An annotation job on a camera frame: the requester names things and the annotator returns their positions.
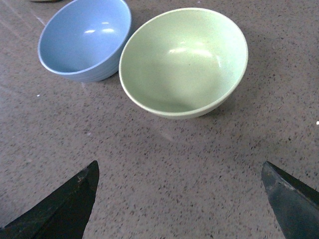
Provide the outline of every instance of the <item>gray speckled surface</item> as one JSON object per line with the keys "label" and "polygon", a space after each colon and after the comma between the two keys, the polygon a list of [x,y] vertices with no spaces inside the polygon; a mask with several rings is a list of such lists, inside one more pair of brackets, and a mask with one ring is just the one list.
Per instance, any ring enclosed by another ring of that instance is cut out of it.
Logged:
{"label": "gray speckled surface", "polygon": [[38,38],[68,2],[0,0],[0,226],[98,160],[84,239],[283,239],[261,169],[269,160],[319,185],[319,2],[128,0],[135,29],[195,6],[243,30],[242,82],[191,120],[138,108],[118,74],[80,84],[45,70]]}

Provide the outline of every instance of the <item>blue bowl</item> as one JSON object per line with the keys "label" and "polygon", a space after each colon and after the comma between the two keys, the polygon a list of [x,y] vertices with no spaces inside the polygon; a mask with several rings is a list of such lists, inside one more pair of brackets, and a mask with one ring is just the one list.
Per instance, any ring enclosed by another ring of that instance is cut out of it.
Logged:
{"label": "blue bowl", "polygon": [[118,71],[131,25],[123,0],[70,2],[45,26],[38,44],[40,62],[77,82],[104,80]]}

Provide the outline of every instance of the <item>green bowl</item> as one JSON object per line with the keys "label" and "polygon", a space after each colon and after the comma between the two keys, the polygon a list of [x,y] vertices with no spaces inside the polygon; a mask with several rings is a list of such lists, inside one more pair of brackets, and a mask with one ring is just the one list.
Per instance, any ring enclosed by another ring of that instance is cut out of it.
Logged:
{"label": "green bowl", "polygon": [[244,34],[226,16],[203,8],[163,13],[127,42],[122,87],[141,108],[170,119],[204,115],[223,103],[248,62]]}

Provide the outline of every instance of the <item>speckled countertop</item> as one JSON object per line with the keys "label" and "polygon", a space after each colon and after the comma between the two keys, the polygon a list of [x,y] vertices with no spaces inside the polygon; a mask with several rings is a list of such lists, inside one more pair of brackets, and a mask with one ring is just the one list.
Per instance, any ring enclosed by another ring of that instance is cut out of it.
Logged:
{"label": "speckled countertop", "polygon": [[191,120],[138,108],[118,74],[81,84],[42,67],[38,38],[68,2],[0,0],[0,226],[97,160],[84,239],[283,239],[261,169],[319,185],[319,1],[127,0],[135,29],[203,7],[244,32],[242,82]]}

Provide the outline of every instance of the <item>bowl rim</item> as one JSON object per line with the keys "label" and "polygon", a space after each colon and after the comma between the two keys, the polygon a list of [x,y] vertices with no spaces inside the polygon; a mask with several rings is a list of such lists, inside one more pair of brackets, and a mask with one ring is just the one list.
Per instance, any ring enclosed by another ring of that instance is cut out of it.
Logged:
{"label": "bowl rim", "polygon": [[[241,75],[239,76],[239,78],[237,79],[237,81],[235,82],[235,84],[223,95],[221,96],[219,99],[211,102],[210,104],[206,105],[206,106],[203,106],[203,107],[200,107],[198,109],[195,109],[195,110],[191,110],[191,111],[185,111],[185,112],[166,112],[166,111],[159,111],[159,110],[154,110],[142,103],[140,103],[139,101],[137,101],[131,94],[130,92],[127,90],[127,88],[125,87],[125,84],[123,82],[123,76],[122,76],[122,60],[123,60],[123,56],[125,55],[125,51],[126,51],[126,48],[130,45],[130,42],[131,40],[135,37],[136,34],[138,34],[141,29],[143,29],[146,25],[148,25],[149,23],[151,23],[152,21],[156,20],[157,18],[159,17],[162,17],[164,15],[167,15],[167,14],[171,14],[171,13],[174,13],[174,12],[178,12],[178,11],[206,11],[206,12],[210,12],[210,13],[213,13],[213,14],[216,14],[216,15],[219,15],[220,17],[223,17],[225,18],[227,21],[230,21],[231,23],[233,23],[239,30],[239,32],[241,33],[242,35],[242,38],[244,40],[244,43],[245,43],[245,48],[246,48],[246,59],[245,59],[245,65],[244,65],[244,68],[242,70],[242,73]],[[128,95],[128,97],[135,103],[137,104],[139,107],[141,107],[142,109],[146,110],[146,111],[149,111],[153,114],[156,114],[156,115],[160,115],[160,116],[163,116],[163,117],[166,117],[166,118],[172,118],[172,119],[187,119],[188,117],[187,116],[200,116],[200,115],[203,115],[203,114],[206,114],[211,110],[215,109],[216,107],[218,107],[221,103],[223,103],[232,93],[233,91],[236,89],[236,87],[239,85],[239,83],[241,82],[242,78],[244,77],[244,74],[246,72],[246,69],[247,69],[247,65],[248,65],[248,45],[247,45],[247,41],[246,41],[246,38],[245,38],[245,35],[244,33],[242,32],[242,30],[238,27],[238,25],[233,21],[231,20],[229,17],[217,12],[217,11],[214,11],[214,10],[210,10],[210,9],[206,9],[206,8],[200,8],[200,7],[185,7],[185,8],[179,8],[179,9],[174,9],[174,10],[170,10],[170,11],[167,11],[167,12],[164,12],[160,15],[157,15],[155,17],[153,17],[152,19],[150,19],[149,21],[145,22],[142,26],[140,26],[135,32],[134,34],[130,37],[130,39],[127,41],[122,53],[121,53],[121,57],[120,57],[120,63],[119,63],[119,76],[120,76],[120,82],[121,82],[121,85],[125,91],[125,93]]]}
{"label": "bowl rim", "polygon": [[80,73],[84,73],[84,72],[87,72],[87,71],[90,71],[92,70],[93,68],[96,68],[98,67],[99,65],[102,65],[104,62],[106,62],[108,59],[110,59],[112,56],[114,56],[116,54],[116,52],[123,46],[124,43],[126,43],[126,39],[129,37],[130,35],[130,32],[131,32],[131,29],[132,29],[132,13],[131,13],[131,10],[130,10],[130,7],[128,6],[128,4],[124,1],[124,0],[118,0],[120,1],[124,7],[126,8],[126,10],[128,11],[128,15],[129,15],[129,19],[130,19],[130,22],[129,22],[129,28],[128,28],[128,31],[125,35],[125,37],[123,38],[123,41],[122,43],[111,53],[109,54],[106,58],[104,58],[102,61],[98,62],[97,64],[93,65],[93,66],[90,66],[86,69],[83,69],[83,70],[80,70],[80,71],[72,71],[72,72],[63,72],[63,71],[57,71],[57,70],[54,70],[50,67],[48,67],[43,59],[42,59],[42,56],[40,54],[40,45],[41,45],[41,42],[42,42],[42,38],[43,38],[43,35],[45,33],[45,30],[48,28],[49,24],[53,21],[53,19],[58,15],[60,14],[60,12],[64,11],[65,8],[69,7],[70,5],[72,5],[73,3],[76,3],[77,1],[86,1],[86,0],[73,0],[71,2],[69,2],[68,4],[66,4],[65,6],[63,6],[59,11],[57,11],[53,17],[47,22],[47,24],[45,25],[44,29],[42,30],[42,33],[39,37],[39,41],[38,41],[38,46],[37,46],[37,53],[38,53],[38,57],[39,57],[39,60],[41,62],[41,64],[48,70],[48,71],[51,71],[55,74],[58,74],[58,75],[64,75],[64,76],[70,76],[70,75],[76,75],[76,74],[80,74]]}

